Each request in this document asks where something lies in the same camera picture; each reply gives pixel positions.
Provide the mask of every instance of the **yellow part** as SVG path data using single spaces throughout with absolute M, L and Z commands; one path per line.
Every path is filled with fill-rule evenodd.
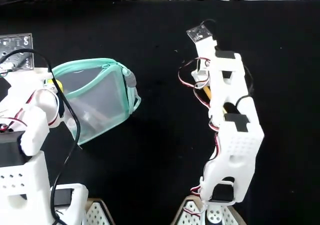
M 207 86 L 205 86 L 205 87 L 203 88 L 203 91 L 205 92 L 205 94 L 207 95 L 207 97 L 211 100 L 211 91 L 210 91 L 210 89 L 209 89 Z M 225 110 L 225 108 L 223 108 L 223 113 L 224 113 L 224 114 L 227 113 L 227 111 Z
M 56 79 L 56 82 L 58 83 L 59 85 L 59 88 L 61 89 L 62 92 L 64 92 L 64 86 L 62 85 L 62 83 Z M 54 82 L 52 81 L 52 79 L 49 79 L 48 80 L 48 84 L 54 84 Z

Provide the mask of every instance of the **transparent pouch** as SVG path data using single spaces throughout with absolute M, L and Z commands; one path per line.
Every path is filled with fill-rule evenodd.
M 53 69 L 77 115 L 82 145 L 124 122 L 140 105 L 133 72 L 109 58 L 71 61 Z M 64 122 L 76 136 L 77 126 L 65 109 Z

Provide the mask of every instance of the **black cloth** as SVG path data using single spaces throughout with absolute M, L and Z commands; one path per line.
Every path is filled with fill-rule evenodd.
M 0 8 L 0 34 L 32 33 L 55 66 L 113 58 L 134 71 L 140 107 L 78 149 L 61 182 L 86 185 L 118 224 L 169 224 L 214 150 L 208 111 L 177 70 L 197 56 L 186 30 L 215 19 L 207 27 L 220 48 L 240 53 L 252 73 L 265 134 L 250 190 L 235 207 L 250 225 L 316 224 L 319 11 L 318 0 L 10 6 Z M 2 80 L 2 95 L 7 88 Z M 43 150 L 51 182 L 72 140 L 64 125 L 50 131 Z

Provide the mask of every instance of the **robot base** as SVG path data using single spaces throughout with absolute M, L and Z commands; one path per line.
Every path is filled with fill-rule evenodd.
M 200 217 L 183 210 L 186 208 L 199 213 L 202 206 L 199 197 L 193 195 L 186 197 L 171 225 L 246 225 L 232 206 L 209 205 L 206 211 L 199 214 Z

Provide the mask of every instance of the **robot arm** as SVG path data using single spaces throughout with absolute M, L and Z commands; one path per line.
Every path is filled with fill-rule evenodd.
M 9 128 L 24 131 L 20 146 L 26 156 L 36 155 L 49 128 L 55 128 L 61 122 L 59 110 L 62 102 L 57 96 L 58 91 L 53 84 L 45 83 L 51 78 L 52 74 L 45 68 L 10 72 L 5 77 L 11 88 L 0 102 L 0 123 L 3 131 Z
M 195 43 L 200 66 L 191 75 L 195 89 L 210 87 L 210 127 L 217 132 L 216 150 L 206 163 L 198 194 L 204 204 L 233 205 L 243 201 L 255 172 L 264 138 L 255 104 L 245 81 L 240 54 L 216 50 L 217 41 L 203 23 L 187 31 Z M 225 103 L 234 110 L 224 110 Z
M 15 51 L 19 52 L 35 53 L 32 49 Z M 61 95 L 61 91 L 58 91 L 50 69 L 10 72 L 7 67 L 3 69 L 0 74 L 5 74 L 2 77 L 10 83 L 11 88 L 0 102 L 0 154 L 5 158 L 0 159 L 0 223 L 79 225 L 84 218 L 87 188 L 82 184 L 57 186 L 57 178 L 50 190 L 45 155 L 40 150 L 49 129 L 62 122 L 63 104 L 67 107 L 70 105 L 65 102 L 66 98 Z M 56 190 L 69 191 L 69 204 L 64 203 L 61 207 L 61 204 L 55 203 Z M 58 209 L 63 210 L 60 216 L 56 214 Z

